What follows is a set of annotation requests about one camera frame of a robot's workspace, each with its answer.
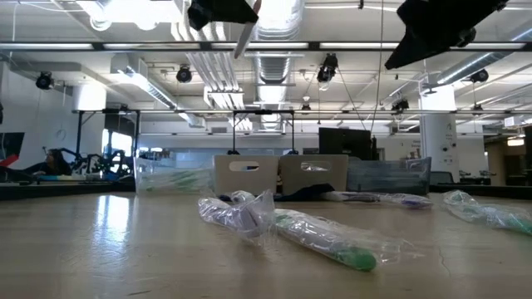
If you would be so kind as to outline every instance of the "wooden table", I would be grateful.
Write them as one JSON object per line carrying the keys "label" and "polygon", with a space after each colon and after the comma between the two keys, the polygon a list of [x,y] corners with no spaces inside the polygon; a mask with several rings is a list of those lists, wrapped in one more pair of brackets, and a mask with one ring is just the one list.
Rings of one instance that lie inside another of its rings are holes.
{"label": "wooden table", "polygon": [[[405,238],[425,254],[363,273],[282,238],[265,249],[251,247],[204,223],[196,201],[134,194],[0,201],[0,297],[532,296],[531,237],[465,223],[438,207],[278,204]],[[499,202],[531,209],[526,202]]]}

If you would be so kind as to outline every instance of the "ceiling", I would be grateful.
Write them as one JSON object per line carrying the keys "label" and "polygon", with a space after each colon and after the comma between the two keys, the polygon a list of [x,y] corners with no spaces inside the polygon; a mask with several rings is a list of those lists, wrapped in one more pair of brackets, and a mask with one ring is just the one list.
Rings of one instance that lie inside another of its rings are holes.
{"label": "ceiling", "polygon": [[[345,1],[352,8],[330,9],[316,8],[319,5],[327,6],[328,3],[338,2],[330,0],[307,1],[303,13],[303,24],[300,27],[298,40],[302,41],[365,41],[378,42],[381,40],[381,11],[380,1],[366,1],[367,8],[356,9],[357,2]],[[386,0],[385,7],[397,7],[401,0]],[[31,1],[31,4],[47,9],[79,10],[79,6],[72,1],[57,4],[42,0]],[[85,12],[52,12],[30,5],[18,5],[14,14],[15,1],[0,2],[0,40],[13,39],[13,23],[15,23],[16,41],[105,41],[105,42],[148,42],[148,41],[174,41],[170,34],[170,24],[161,23],[155,30],[142,31],[132,23],[113,24],[104,32],[91,29],[89,17]],[[532,0],[519,0],[509,5],[513,9],[505,9],[494,13],[476,27],[476,41],[509,41],[511,33],[524,23],[532,20]],[[404,26],[394,12],[384,12],[383,15],[383,40],[398,42],[404,34]],[[229,40],[237,40],[242,26],[228,25],[226,32]],[[310,105],[313,109],[351,109],[352,105],[362,109],[372,109],[376,103],[389,108],[393,99],[387,98],[393,91],[403,86],[412,78],[425,72],[434,73],[444,71],[454,66],[459,61],[475,53],[449,52],[427,59],[425,63],[418,62],[394,71],[382,71],[379,74],[379,65],[383,64],[390,55],[383,52],[340,52],[337,54],[340,71],[337,72],[329,89],[319,91],[315,80],[311,81],[314,72],[323,62],[325,52],[305,52],[304,56],[294,58],[290,82],[295,84],[288,88],[286,101],[290,104],[285,107],[299,108],[303,96],[310,96]],[[76,62],[96,73],[114,91],[113,101],[126,101],[131,106],[143,109],[153,107],[153,99],[140,88],[126,85],[120,77],[110,74],[110,53],[17,53],[15,61],[22,62]],[[203,101],[204,83],[195,74],[192,82],[180,84],[175,79],[175,72],[180,64],[190,63],[184,53],[178,52],[144,52],[139,53],[149,67],[150,78],[158,81],[169,94],[184,107],[190,109],[207,109]],[[244,104],[252,105],[256,98],[254,64],[252,58],[241,57],[233,61],[234,69],[240,87],[244,90]],[[476,92],[471,91],[471,85],[465,82],[454,84],[456,90],[456,104],[459,108],[472,105],[475,100],[481,101],[494,96],[504,95],[512,90],[532,83],[532,67],[524,68],[512,76],[504,76],[523,66],[532,64],[532,54],[527,52],[515,53],[498,61],[486,70],[490,73],[490,80],[485,86],[477,85]],[[70,85],[86,84],[83,78],[64,75]],[[410,100],[411,109],[417,108],[416,84],[412,84],[410,93],[405,96]],[[508,109],[519,106],[521,109],[530,108],[532,96],[524,94],[520,97],[510,97],[507,100],[488,105],[485,109]]]}

